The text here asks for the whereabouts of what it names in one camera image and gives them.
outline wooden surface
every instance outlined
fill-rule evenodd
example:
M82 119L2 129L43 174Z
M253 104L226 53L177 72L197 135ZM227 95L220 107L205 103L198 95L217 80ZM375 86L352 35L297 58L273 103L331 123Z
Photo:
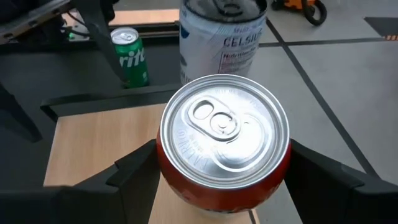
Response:
M74 21L67 14L62 15L67 21L68 26L73 26ZM115 25L131 25L131 24L153 24L175 22L179 20L178 9L158 9L158 10L131 10L131 11L115 11L115 18L109 23Z
M58 120L44 185L75 185L109 167L150 139L165 105L89 113ZM204 215L160 177L150 224L250 224L248 212L229 218Z

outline red can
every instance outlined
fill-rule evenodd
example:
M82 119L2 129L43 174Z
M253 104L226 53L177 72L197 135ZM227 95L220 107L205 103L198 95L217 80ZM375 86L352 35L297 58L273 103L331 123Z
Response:
M186 202L241 212L267 200L283 181L289 124L263 86L236 75L210 75L170 99L157 153L163 176Z

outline floor tile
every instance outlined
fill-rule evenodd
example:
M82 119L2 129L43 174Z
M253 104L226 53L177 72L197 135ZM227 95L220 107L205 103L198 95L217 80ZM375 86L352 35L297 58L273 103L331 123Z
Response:
M376 172L398 184L396 42L292 50Z
M248 77L264 85L279 99L287 113L292 138L362 170L281 47L260 48ZM257 211L264 223L301 223L285 186Z
M265 24L259 43L263 44L263 43L275 43L275 42L278 42L278 40L275 38L271 30L269 30L268 26Z
M322 0L328 17L320 27L312 26L301 13L273 11L269 18L285 41L335 40L380 37L364 20L365 16L387 16L392 14L389 1L372 0Z

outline celsius can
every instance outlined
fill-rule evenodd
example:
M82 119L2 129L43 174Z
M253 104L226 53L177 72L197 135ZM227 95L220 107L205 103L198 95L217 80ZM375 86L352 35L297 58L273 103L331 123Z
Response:
M246 76L266 21L266 0L183 0L180 7L180 78Z
M127 87L148 85L148 69L144 46L138 32L130 27L117 28L111 33L112 42L127 77Z
M212 212L256 207L278 188L290 161L280 103L236 75L210 75L182 87L165 107L156 141L174 192Z

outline sprite can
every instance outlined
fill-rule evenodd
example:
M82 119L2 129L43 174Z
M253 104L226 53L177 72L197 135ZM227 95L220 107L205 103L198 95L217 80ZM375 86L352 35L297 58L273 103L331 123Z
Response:
M148 85L148 69L144 47L138 32L130 27L121 27L112 31L112 42L127 78L128 88Z

